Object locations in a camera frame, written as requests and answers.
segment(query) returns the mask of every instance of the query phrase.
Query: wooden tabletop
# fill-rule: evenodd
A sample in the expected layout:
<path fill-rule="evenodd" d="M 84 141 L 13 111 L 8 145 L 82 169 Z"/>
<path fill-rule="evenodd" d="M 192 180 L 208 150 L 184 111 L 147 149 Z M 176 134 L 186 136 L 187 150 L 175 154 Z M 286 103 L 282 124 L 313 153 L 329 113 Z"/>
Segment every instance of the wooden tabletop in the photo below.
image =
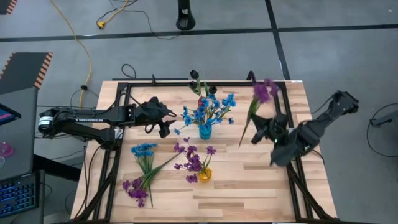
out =
<path fill-rule="evenodd" d="M 103 82 L 98 109 L 105 109 L 112 104 L 117 85 L 116 81 Z M 303 83 L 286 82 L 286 86 L 294 124 L 311 119 Z M 214 125 L 210 140 L 201 140 L 198 128 L 194 125 L 182 129 L 182 134 L 179 136 L 174 134 L 174 128 L 183 126 L 180 116 L 177 117 L 177 122 L 171 125 L 171 133 L 165 139 L 159 137 L 159 127 L 150 134 L 144 132 L 144 127 L 126 129 L 114 195 L 112 222 L 295 221 L 286 170 L 284 167 L 269 166 L 273 148 L 271 142 L 263 139 L 259 144 L 252 145 L 250 140 L 256 130 L 251 123 L 242 146 L 238 147 L 252 99 L 252 87 L 218 87 L 216 97 L 226 98 L 228 93 L 235 94 L 236 107 L 228 113 L 228 117 L 233 117 L 235 123 Z M 176 114 L 182 113 L 183 105 L 194 108 L 198 101 L 198 97 L 188 87 L 134 87 L 131 95 L 140 102 L 157 96 Z M 281 96 L 279 98 L 284 112 L 283 98 Z M 258 114 L 268 118 L 273 117 L 274 103 L 262 105 Z M 107 125 L 95 124 L 93 127 L 106 128 Z M 183 143 L 183 138 L 186 137 L 191 137 L 190 143 L 197 146 L 201 157 L 206 154 L 205 147 L 211 145 L 217 149 L 209 166 L 213 171 L 211 181 L 206 184 L 200 182 L 189 184 L 185 180 L 188 172 L 174 169 L 175 163 L 184 162 L 183 155 L 179 155 L 163 168 L 152 183 L 154 207 L 151 207 L 148 199 L 144 208 L 138 208 L 137 202 L 129 198 L 122 188 L 123 181 L 132 181 L 142 175 L 131 148 L 145 142 L 158 143 L 159 146 L 154 148 L 155 167 L 174 156 L 174 144 L 177 141 Z M 86 153 L 87 164 L 97 147 L 98 143 L 89 142 Z M 104 151 L 100 150 L 94 158 L 90 174 L 89 201 L 98 188 L 103 157 Z M 315 153 L 310 153 L 302 157 L 302 161 L 309 191 L 324 210 L 335 217 L 335 207 L 322 160 Z M 297 193 L 301 214 L 305 217 L 305 207 L 299 189 Z M 85 178 L 82 172 L 72 218 L 80 208 L 84 196 Z M 104 217 L 107 198 L 108 191 L 103 197 L 100 218 Z"/>

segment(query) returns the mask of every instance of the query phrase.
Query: monitor screen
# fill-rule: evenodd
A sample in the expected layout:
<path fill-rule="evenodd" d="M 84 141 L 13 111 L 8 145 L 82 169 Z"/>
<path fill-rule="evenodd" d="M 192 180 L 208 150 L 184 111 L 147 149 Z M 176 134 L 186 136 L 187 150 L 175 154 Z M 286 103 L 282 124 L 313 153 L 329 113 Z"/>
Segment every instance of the monitor screen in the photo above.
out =
<path fill-rule="evenodd" d="M 0 125 L 21 118 L 21 115 L 12 109 L 0 104 Z"/>

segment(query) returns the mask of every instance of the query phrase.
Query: keyboard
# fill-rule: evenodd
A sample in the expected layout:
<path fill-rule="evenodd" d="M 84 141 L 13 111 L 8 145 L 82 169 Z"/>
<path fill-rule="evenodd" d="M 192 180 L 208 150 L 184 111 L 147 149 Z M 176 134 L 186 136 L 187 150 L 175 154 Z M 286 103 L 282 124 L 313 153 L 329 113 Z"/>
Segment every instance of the keyboard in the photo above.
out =
<path fill-rule="evenodd" d="M 40 172 L 0 182 L 0 218 L 39 206 Z"/>

